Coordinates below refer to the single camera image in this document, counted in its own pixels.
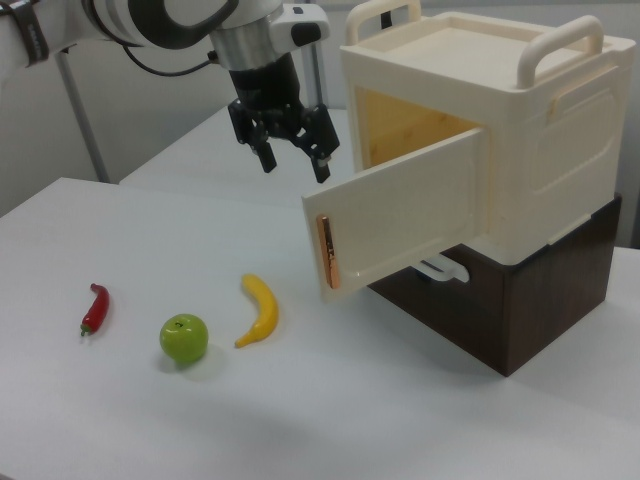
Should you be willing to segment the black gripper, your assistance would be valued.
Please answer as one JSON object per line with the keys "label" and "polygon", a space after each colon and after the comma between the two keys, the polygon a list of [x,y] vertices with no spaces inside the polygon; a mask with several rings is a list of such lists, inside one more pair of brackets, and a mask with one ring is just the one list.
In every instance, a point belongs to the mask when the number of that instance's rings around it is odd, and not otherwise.
{"label": "black gripper", "polygon": [[291,54],[256,69],[230,71],[230,76],[237,99],[228,105],[228,112],[236,139],[251,148],[263,171],[270,173],[277,166],[265,124],[278,122],[284,130],[293,131],[291,143],[309,157],[316,181],[324,183],[340,141],[324,104],[302,105]]}

